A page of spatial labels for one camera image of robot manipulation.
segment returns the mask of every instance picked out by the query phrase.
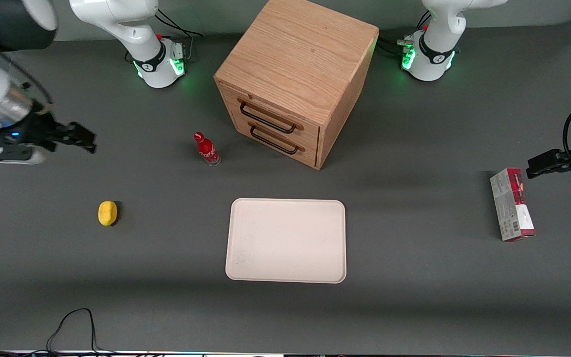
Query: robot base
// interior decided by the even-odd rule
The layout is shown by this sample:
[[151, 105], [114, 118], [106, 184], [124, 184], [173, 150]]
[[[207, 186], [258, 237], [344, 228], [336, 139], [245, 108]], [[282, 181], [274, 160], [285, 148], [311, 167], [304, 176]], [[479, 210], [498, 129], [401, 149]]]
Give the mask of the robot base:
[[185, 73], [182, 43], [174, 43], [170, 39], [162, 39], [161, 42], [166, 47], [166, 58], [154, 72], [140, 70], [134, 63], [138, 75], [152, 88], [168, 87]]
[[444, 59], [442, 63], [431, 63], [430, 59], [414, 45], [419, 42], [422, 35], [424, 35], [424, 31], [419, 30], [405, 36], [404, 43], [406, 43], [406, 45], [404, 46], [408, 47], [408, 52], [402, 57], [400, 67], [406, 70], [406, 72], [409, 72], [416, 79], [426, 82], [435, 81], [442, 77], [442, 74], [444, 74], [447, 69], [451, 68], [451, 61], [455, 56], [455, 52], [453, 52], [448, 59]]

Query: green led light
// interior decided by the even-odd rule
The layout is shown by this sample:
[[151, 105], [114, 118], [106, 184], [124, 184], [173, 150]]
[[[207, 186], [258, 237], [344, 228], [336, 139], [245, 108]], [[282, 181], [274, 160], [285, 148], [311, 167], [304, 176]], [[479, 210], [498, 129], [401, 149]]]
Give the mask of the green led light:
[[404, 55], [404, 58], [402, 59], [402, 66], [405, 69], [409, 69], [411, 68], [411, 65], [413, 64], [413, 59], [415, 58], [415, 49], [412, 48], [409, 52], [407, 52]]
[[140, 68], [138, 68], [136, 61], [133, 62], [133, 66], [136, 67], [136, 71], [138, 71], [138, 77], [142, 78], [142, 73], [140, 73]]
[[455, 57], [455, 51], [451, 54], [451, 58], [449, 59], [449, 64], [446, 65], [446, 69], [451, 68], [451, 62], [453, 61], [453, 57]]
[[184, 74], [184, 61], [181, 59], [169, 59], [169, 63], [173, 67], [173, 70], [178, 77]]

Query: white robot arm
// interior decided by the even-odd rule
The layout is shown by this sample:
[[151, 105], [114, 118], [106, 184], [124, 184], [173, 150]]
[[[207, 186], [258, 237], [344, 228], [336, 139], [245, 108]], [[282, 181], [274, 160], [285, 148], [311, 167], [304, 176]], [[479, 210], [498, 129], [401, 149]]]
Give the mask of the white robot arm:
[[[45, 48], [56, 30], [57, 18], [49, 0], [0, 0], [0, 57], [30, 81], [35, 80], [1, 52]], [[56, 122], [50, 113], [52, 99], [38, 82], [35, 85], [46, 95], [45, 105], [0, 68], [0, 163], [40, 163], [42, 151], [54, 151], [57, 142], [95, 152], [95, 135], [76, 122]]]
[[422, 0], [431, 12], [428, 30], [405, 36], [399, 45], [408, 46], [401, 67], [421, 81], [435, 81], [451, 67], [454, 48], [466, 29], [462, 11], [486, 9], [508, 0]]
[[138, 75], [153, 88], [165, 88], [184, 75], [182, 44], [159, 39], [147, 24], [122, 25], [155, 16], [158, 0], [70, 0], [82, 21], [113, 34], [134, 59]]

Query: gray wall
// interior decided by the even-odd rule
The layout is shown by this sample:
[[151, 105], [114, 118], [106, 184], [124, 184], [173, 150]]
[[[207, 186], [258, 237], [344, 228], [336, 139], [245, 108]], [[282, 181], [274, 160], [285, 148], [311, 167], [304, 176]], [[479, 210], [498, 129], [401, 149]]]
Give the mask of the gray wall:
[[[381, 29], [415, 25], [425, 9], [420, 0], [313, 0], [318, 4], [372, 23]], [[54, 0], [59, 17], [57, 41], [108, 39], [111, 35], [82, 23], [67, 0]], [[213, 33], [244, 32], [266, 0], [160, 0], [162, 9], [185, 29]], [[553, 25], [571, 21], [571, 0], [510, 0], [492, 9], [467, 11], [469, 27]], [[147, 21], [156, 32], [174, 30]]]

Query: drawer handle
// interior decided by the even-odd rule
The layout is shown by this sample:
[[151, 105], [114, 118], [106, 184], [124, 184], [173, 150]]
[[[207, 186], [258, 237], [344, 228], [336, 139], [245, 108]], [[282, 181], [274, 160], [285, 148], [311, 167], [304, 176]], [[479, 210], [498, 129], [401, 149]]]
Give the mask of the drawer handle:
[[250, 135], [252, 135], [253, 138], [256, 138], [257, 140], [260, 140], [261, 142], [265, 142], [266, 144], [268, 144], [268, 145], [274, 147], [274, 148], [277, 149], [277, 150], [283, 151], [283, 152], [285, 152], [285, 153], [288, 154], [288, 155], [294, 155], [294, 154], [296, 154], [297, 151], [299, 151], [299, 147], [298, 147], [298, 146], [295, 146], [294, 149], [292, 149], [292, 150], [285, 149], [285, 147], [282, 147], [281, 145], [277, 145], [277, 144], [273, 143], [272, 141], [270, 141], [270, 140], [268, 140], [268, 139], [266, 139], [266, 138], [263, 138], [263, 137], [261, 137], [261, 136], [255, 134], [255, 133], [254, 133], [254, 130], [255, 130], [255, 129], [256, 129], [256, 126], [254, 126], [254, 125], [253, 125], [252, 128], [250, 129]]
[[249, 113], [249, 112], [245, 111], [244, 108], [245, 108], [245, 102], [242, 102], [242, 105], [239, 107], [239, 110], [242, 112], [243, 115], [245, 115], [245, 116], [247, 116], [247, 117], [250, 117], [250, 118], [252, 118], [252, 119], [255, 119], [255, 120], [257, 120], [258, 122], [260, 122], [260, 123], [262, 123], [262, 124], [265, 124], [265, 125], [269, 126], [269, 127], [272, 128], [272, 129], [281, 131], [282, 133], [285, 133], [285, 134], [292, 134], [292, 132], [294, 131], [294, 129], [296, 129], [296, 125], [292, 125], [292, 128], [290, 128], [290, 129], [285, 129], [285, 128], [280, 127], [279, 125], [274, 125], [274, 124], [272, 124], [271, 122], [269, 122], [269, 121], [267, 121], [267, 120], [265, 120], [265, 119], [259, 118], [258, 116], [254, 115], [253, 113]]

